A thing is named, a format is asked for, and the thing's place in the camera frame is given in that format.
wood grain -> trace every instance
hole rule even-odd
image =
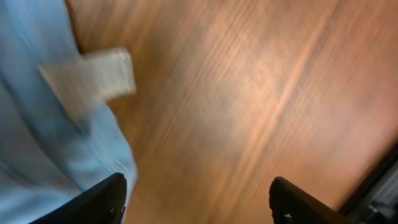
[[[272,223],[278,175],[338,208],[396,139],[395,1],[68,5],[83,52],[132,55],[129,223]]]

light blue fabric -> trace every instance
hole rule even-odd
[[[0,223],[34,221],[115,172],[130,194],[137,169],[112,112],[82,131],[37,69],[79,57],[64,1],[0,1],[0,50]]]

white tag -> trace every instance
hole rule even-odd
[[[106,100],[136,91],[130,55],[124,49],[41,66],[40,72],[74,122]]]

